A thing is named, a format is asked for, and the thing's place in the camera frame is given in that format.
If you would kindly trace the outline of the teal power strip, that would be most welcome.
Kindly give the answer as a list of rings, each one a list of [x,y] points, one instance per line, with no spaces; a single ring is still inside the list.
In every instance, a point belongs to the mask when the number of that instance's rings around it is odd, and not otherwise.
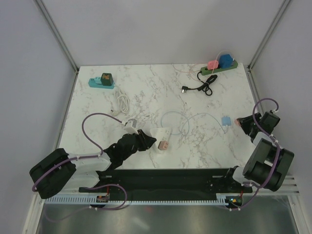
[[[101,89],[114,89],[115,84],[112,79],[105,79],[101,77],[90,78],[88,85],[91,88],[101,88]]]

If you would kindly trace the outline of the light blue charger plug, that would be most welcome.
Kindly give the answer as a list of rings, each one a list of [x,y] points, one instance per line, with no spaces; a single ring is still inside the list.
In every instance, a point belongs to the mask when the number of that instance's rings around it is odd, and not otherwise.
[[[232,124],[231,118],[229,116],[223,116],[221,118],[221,124],[222,124],[222,126],[231,126],[231,124]]]

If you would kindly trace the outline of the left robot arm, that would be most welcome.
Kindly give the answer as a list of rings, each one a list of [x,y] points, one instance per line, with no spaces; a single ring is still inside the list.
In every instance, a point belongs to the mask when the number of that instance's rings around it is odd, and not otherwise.
[[[105,190],[106,178],[97,172],[114,170],[137,151],[150,149],[156,138],[142,130],[125,134],[117,143],[94,155],[75,155],[58,148],[37,163],[29,172],[42,199],[48,199],[62,190],[91,187],[97,192]]]

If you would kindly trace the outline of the beige dual usb adapter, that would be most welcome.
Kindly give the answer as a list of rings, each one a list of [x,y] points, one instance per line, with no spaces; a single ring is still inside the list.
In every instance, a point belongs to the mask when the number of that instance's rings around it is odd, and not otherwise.
[[[169,142],[163,140],[163,141],[160,141],[160,142],[159,142],[159,145],[158,145],[157,148],[158,148],[159,150],[161,150],[161,151],[166,151],[166,150],[168,149],[168,147],[169,147]]]

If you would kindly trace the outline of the white triangular power strip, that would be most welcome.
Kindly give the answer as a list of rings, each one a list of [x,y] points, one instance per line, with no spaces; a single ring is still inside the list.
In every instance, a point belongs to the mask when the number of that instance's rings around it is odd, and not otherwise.
[[[165,151],[159,150],[157,147],[160,141],[168,141],[171,136],[172,129],[170,127],[152,128],[150,130],[151,136],[156,138],[156,142],[153,144],[152,148],[157,154],[162,154]]]

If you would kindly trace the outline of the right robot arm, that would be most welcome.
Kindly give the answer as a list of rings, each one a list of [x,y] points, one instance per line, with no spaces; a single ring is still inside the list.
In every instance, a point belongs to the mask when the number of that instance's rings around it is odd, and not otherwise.
[[[272,140],[273,130],[280,118],[272,111],[265,114],[241,117],[235,123],[250,137],[255,149],[245,167],[236,167],[233,175],[223,179],[223,186],[229,192],[242,186],[255,186],[276,192],[288,173],[294,153],[277,146]]]

